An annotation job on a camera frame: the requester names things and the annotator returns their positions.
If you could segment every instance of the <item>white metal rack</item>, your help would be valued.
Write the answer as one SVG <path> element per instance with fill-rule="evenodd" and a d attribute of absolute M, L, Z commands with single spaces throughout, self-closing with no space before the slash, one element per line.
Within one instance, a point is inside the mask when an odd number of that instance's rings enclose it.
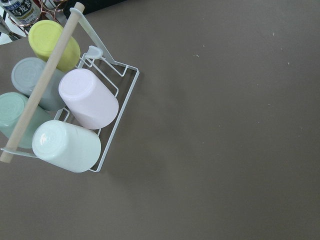
<path fill-rule="evenodd" d="M 114 58 L 109 53 L 109 51 L 107 50 L 107 48 L 104 45 L 104 43 L 101 41 L 101 39 L 99 38 L 99 36 L 95 32 L 95 30 L 92 28 L 92 26 L 89 24 L 89 22 L 87 21 L 85 16 L 82 14 L 82 12 L 80 12 L 76 8 L 71 8 L 70 11 L 72 13 L 75 13 L 75 14 L 80 16 L 80 20 L 79 20 L 80 25 L 86 31 L 88 36 L 92 39 L 92 41 L 95 44 L 95 46 L 89 46 L 88 51 L 82 55 L 78 65 L 77 65 L 77 68 L 82 68 L 83 66 L 86 66 L 89 69 L 93 68 L 96 71 L 98 71 L 102 75 L 104 80 L 107 81 L 111 86 L 114 87 L 114 89 L 115 89 L 114 96 L 116 98 L 118 97 L 119 87 L 106 75 L 105 72 L 103 72 L 97 66 L 96 62 L 99 61 L 100 63 L 109 66 L 110 69 L 112 71 L 114 71 L 117 75 L 119 75 L 120 77 L 124 77 L 126 75 L 126 73 L 128 72 L 128 70 L 132 70 L 135 73 L 128 90 L 125 91 L 124 101 L 120 105 L 118 115 L 115 118 L 115 120 L 113 120 L 114 125 L 112 127 L 111 133 L 109 134 L 109 136 L 107 136 L 108 138 L 107 138 L 106 143 L 102 143 L 102 141 L 101 141 L 103 146 L 101 146 L 100 157 L 99 157 L 97 163 L 90 169 L 90 171 L 92 171 L 92 172 L 99 172 L 101 170 L 101 168 L 102 168 L 102 165 L 103 165 L 104 161 L 105 161 L 105 158 L 107 156 L 107 152 L 109 150 L 109 147 L 111 145 L 113 137 L 114 137 L 114 135 L 116 133 L 117 127 L 119 125 L 120 119 L 121 119 L 122 114 L 123 114 L 123 112 L 124 112 L 124 110 L 126 108 L 127 102 L 128 102 L 128 100 L 130 98 L 130 95 L 131 95 L 133 89 L 134 89 L 134 86 L 136 84 L 136 81 L 138 79 L 138 76 L 139 76 L 140 72 L 134 66 L 130 66 L 128 64 L 115 61 Z M 124 68 L 123 72 L 119 72 L 115 68 L 115 66 L 123 67 Z M 64 119 L 63 119 L 64 122 L 66 122 L 72 116 L 72 114 L 70 113 L 70 111 L 67 108 L 63 108 L 63 109 L 60 109 L 60 110 L 57 111 L 57 113 L 55 114 L 54 119 L 55 120 L 59 120 L 61 118 L 63 112 L 66 112 L 66 114 L 64 116 Z M 98 132 L 97 132 L 97 135 L 100 137 L 100 139 L 101 139 L 101 136 L 102 136 L 101 135 L 101 131 L 102 131 L 102 129 L 99 129 Z M 37 158 L 37 156 L 34 153 L 29 153 L 29 152 L 24 152 L 24 151 L 19 151 L 19 150 L 14 150 L 13 151 L 13 150 L 7 149 L 5 147 L 1 148 L 1 150 L 4 151 L 4 152 L 8 152 L 10 154 L 14 154 L 14 155 Z"/>

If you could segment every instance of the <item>green cup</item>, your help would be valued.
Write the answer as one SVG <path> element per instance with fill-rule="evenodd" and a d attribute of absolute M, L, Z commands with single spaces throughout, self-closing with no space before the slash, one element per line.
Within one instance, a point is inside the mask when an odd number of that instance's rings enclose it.
<path fill-rule="evenodd" d="M 0 95 L 0 131 L 9 138 L 25 109 L 28 98 L 17 92 L 7 92 Z M 33 117 L 19 143 L 24 149 L 32 148 L 32 138 L 37 128 L 53 118 L 41 107 L 37 107 Z"/>

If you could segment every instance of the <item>wooden handle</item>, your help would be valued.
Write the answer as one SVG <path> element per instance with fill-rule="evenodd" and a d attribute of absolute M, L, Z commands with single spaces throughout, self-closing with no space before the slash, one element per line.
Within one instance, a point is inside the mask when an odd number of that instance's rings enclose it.
<path fill-rule="evenodd" d="M 85 9 L 85 6 L 82 3 L 77 2 L 74 8 L 79 10 L 82 13 Z M 40 99 L 44 94 L 47 88 L 47 85 L 52 75 L 54 74 L 54 71 L 56 70 L 56 67 L 60 61 L 60 58 L 65 51 L 65 48 L 69 42 L 69 39 L 72 36 L 72 33 L 74 32 L 77 26 L 77 23 L 80 17 L 81 16 L 76 13 L 71 13 L 68 21 L 64 26 L 64 29 L 61 33 L 60 38 L 58 39 L 48 61 L 46 62 L 46 65 L 42 71 L 42 74 L 36 86 L 34 87 L 18 122 L 16 123 L 12 131 L 12 134 L 5 148 L 10 149 L 12 151 L 17 150 L 19 142 L 23 137 L 32 116 L 36 111 L 36 108 L 40 102 Z M 13 154 L 4 151 L 0 156 L 0 161 L 4 163 L 10 163 L 13 156 L 14 156 Z"/>

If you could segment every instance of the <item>white cup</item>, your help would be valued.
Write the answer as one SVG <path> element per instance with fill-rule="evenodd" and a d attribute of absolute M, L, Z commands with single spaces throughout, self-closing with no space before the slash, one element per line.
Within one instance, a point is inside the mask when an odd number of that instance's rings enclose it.
<path fill-rule="evenodd" d="M 96 133 L 59 120 L 43 123 L 32 139 L 34 154 L 50 164 L 82 173 L 99 159 L 101 142 Z"/>
<path fill-rule="evenodd" d="M 118 114 L 118 100 L 88 69 L 68 72 L 60 81 L 59 93 L 74 117 L 87 129 L 103 128 Z"/>
<path fill-rule="evenodd" d="M 27 57 L 20 60 L 12 69 L 11 81 L 21 93 L 30 96 L 42 74 L 46 62 L 36 57 Z M 64 73 L 56 69 L 43 93 L 39 106 L 47 111 L 57 111 L 66 106 L 59 95 L 58 87 Z"/>

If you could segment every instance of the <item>brown surface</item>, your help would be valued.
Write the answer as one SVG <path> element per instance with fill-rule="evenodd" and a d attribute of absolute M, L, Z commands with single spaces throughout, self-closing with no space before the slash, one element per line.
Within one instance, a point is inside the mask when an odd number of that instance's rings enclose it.
<path fill-rule="evenodd" d="M 100 173 L 0 164 L 0 239 L 319 239 L 319 10 L 127 0 L 87 15 L 140 77 Z M 34 54 L 27 39 L 0 53 L 14 91 Z"/>

